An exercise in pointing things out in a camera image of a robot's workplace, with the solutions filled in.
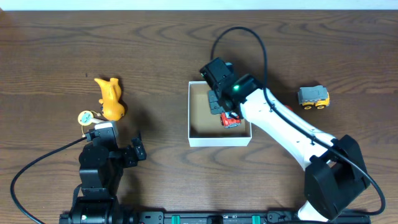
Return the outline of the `red fire truck toy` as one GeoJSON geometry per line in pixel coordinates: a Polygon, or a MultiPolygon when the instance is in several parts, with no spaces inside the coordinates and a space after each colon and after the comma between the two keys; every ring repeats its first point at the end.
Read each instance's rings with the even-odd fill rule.
{"type": "Polygon", "coordinates": [[[220,122],[224,128],[234,128],[241,124],[241,119],[235,112],[224,112],[220,115],[220,122]]]}

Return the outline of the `white cardboard box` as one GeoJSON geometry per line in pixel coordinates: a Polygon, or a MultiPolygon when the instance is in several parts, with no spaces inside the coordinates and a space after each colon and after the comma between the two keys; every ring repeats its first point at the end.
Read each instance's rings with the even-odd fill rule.
{"type": "Polygon", "coordinates": [[[211,114],[205,81],[188,83],[188,141],[190,147],[247,146],[252,139],[251,123],[242,120],[234,128],[224,128],[221,116],[211,114]]]}

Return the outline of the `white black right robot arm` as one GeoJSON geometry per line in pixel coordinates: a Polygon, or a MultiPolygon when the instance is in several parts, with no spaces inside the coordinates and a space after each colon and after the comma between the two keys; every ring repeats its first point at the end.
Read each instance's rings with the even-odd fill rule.
{"type": "Polygon", "coordinates": [[[305,171],[307,201],[297,212],[299,220],[336,220],[372,184],[360,146],[351,136],[337,139],[308,124],[251,75],[202,76],[224,109],[261,128],[305,171]]]}

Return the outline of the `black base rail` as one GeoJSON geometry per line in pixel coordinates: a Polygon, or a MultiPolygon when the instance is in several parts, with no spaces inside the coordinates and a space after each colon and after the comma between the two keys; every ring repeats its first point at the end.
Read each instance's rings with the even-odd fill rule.
{"type": "Polygon", "coordinates": [[[265,213],[164,213],[141,212],[138,224],[273,224],[308,223],[295,212],[274,210],[265,213]]]}

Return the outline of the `grey yellow dump truck toy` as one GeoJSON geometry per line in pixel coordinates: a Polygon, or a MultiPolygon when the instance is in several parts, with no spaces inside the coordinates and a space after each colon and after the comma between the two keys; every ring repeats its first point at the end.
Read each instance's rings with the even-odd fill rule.
{"type": "Polygon", "coordinates": [[[298,91],[298,103],[305,110],[312,108],[321,110],[330,105],[330,95],[326,87],[322,85],[300,87],[298,91]]]}

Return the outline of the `orange rubber animal toy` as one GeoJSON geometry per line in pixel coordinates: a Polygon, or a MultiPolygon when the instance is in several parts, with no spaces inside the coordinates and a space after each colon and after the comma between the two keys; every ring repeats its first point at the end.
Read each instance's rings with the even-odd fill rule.
{"type": "Polygon", "coordinates": [[[101,98],[98,100],[102,105],[103,116],[110,121],[119,121],[125,115],[125,108],[119,100],[122,95],[118,78],[110,78],[109,81],[95,78],[94,81],[101,89],[101,98]]]}

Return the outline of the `yellow round rattle toy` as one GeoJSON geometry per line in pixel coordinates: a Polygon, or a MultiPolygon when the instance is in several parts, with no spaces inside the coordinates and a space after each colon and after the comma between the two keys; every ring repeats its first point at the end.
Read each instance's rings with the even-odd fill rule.
{"type": "Polygon", "coordinates": [[[104,122],[103,119],[100,119],[101,113],[98,113],[93,110],[84,110],[78,115],[78,123],[81,126],[82,136],[85,135],[85,126],[89,126],[91,124],[99,124],[104,122]]]}

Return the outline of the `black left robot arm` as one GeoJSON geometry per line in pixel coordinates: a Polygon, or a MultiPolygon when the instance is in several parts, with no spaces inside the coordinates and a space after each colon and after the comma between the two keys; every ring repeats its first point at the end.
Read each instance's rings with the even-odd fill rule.
{"type": "Polygon", "coordinates": [[[141,135],[132,144],[119,147],[113,128],[90,130],[79,156],[81,184],[73,193],[69,212],[60,215],[61,224],[138,223],[133,211],[119,204],[117,191],[123,170],[146,159],[141,135]]]}

